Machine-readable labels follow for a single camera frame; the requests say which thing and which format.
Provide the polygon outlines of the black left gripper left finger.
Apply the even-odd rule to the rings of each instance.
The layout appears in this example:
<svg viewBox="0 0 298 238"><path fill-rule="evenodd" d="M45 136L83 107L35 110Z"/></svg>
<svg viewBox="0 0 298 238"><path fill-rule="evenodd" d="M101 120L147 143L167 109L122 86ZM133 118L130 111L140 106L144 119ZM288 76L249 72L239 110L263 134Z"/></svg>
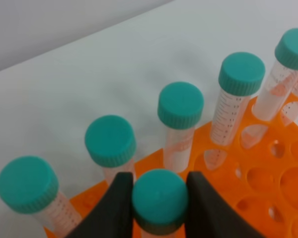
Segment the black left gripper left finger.
<svg viewBox="0 0 298 238"><path fill-rule="evenodd" d="M104 196L69 238L131 238L133 236L131 172L116 174Z"/></svg>

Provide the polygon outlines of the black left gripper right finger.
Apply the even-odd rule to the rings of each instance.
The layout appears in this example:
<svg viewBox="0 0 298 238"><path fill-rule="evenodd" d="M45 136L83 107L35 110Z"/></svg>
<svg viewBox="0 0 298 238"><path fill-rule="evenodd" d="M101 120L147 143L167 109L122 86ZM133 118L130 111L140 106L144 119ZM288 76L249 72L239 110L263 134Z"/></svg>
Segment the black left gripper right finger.
<svg viewBox="0 0 298 238"><path fill-rule="evenodd" d="M190 172L186 182L189 205L187 238L262 238L216 192L201 172Z"/></svg>

